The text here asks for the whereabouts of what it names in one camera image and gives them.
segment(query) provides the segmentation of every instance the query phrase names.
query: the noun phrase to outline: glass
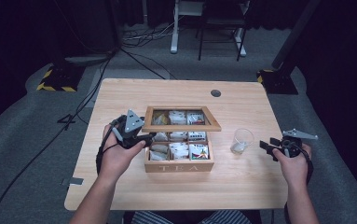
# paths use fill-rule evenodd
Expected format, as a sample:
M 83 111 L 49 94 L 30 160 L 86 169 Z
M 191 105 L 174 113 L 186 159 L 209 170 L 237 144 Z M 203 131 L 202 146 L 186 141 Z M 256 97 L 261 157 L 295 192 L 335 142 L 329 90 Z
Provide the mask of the glass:
M 230 150 L 235 154 L 242 154 L 254 142 L 254 134 L 248 129 L 240 128 L 234 132 Z

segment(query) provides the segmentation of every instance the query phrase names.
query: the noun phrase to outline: wrist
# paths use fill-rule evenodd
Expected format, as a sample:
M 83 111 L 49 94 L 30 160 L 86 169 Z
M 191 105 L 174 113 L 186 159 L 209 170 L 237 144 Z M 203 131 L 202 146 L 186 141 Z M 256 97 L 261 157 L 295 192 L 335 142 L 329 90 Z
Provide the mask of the wrist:
M 288 190 L 292 191 L 293 193 L 307 193 L 307 184 L 306 182 L 295 182 L 295 183 L 288 183 Z
M 96 181 L 106 188 L 114 188 L 119 180 L 118 176 L 103 175 L 101 172 Z

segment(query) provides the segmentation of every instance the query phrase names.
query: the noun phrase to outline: forearm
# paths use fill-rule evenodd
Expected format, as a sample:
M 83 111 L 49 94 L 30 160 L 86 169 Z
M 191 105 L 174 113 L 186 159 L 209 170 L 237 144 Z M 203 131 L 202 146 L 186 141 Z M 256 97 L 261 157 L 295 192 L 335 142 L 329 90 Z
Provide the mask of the forearm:
M 70 223 L 106 223 L 114 199 L 116 183 L 98 177 Z
M 306 186 L 288 188 L 288 213 L 293 224 L 319 223 Z

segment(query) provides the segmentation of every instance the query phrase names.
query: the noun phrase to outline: wooden table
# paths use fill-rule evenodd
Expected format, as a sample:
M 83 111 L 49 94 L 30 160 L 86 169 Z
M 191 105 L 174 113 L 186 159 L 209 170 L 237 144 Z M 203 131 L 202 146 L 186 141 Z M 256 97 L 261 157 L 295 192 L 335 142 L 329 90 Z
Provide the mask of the wooden table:
M 212 90 L 222 95 L 213 97 Z M 144 116 L 149 105 L 206 105 L 222 127 L 209 133 L 214 166 L 209 173 L 146 173 L 144 151 L 117 182 L 111 210 L 216 210 L 283 208 L 287 185 L 280 165 L 259 147 L 259 140 L 281 138 L 266 93 L 259 83 L 105 79 L 99 91 L 65 200 L 76 210 L 96 179 L 95 156 L 104 125 L 132 109 Z M 229 147 L 238 128 L 254 133 L 255 142 L 242 155 Z

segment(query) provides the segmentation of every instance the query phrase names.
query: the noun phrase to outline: hand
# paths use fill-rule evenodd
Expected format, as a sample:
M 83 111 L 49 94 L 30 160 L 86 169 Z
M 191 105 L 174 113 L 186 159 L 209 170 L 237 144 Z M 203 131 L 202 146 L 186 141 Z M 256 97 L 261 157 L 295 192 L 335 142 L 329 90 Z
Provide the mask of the hand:
M 307 151 L 311 158 L 311 148 L 303 144 L 302 148 Z M 300 155 L 289 158 L 283 155 L 277 148 L 273 149 L 274 156 L 280 161 L 283 177 L 288 186 L 305 188 L 307 183 L 308 166 L 307 161 L 302 153 Z
M 103 139 L 111 128 L 108 124 L 103 131 Z M 105 142 L 103 150 L 117 143 L 114 133 L 110 133 Z M 99 173 L 100 178 L 110 181 L 117 181 L 123 173 L 129 168 L 131 160 L 144 148 L 145 141 L 137 143 L 134 147 L 126 149 L 121 145 L 109 148 L 103 154 L 102 167 Z

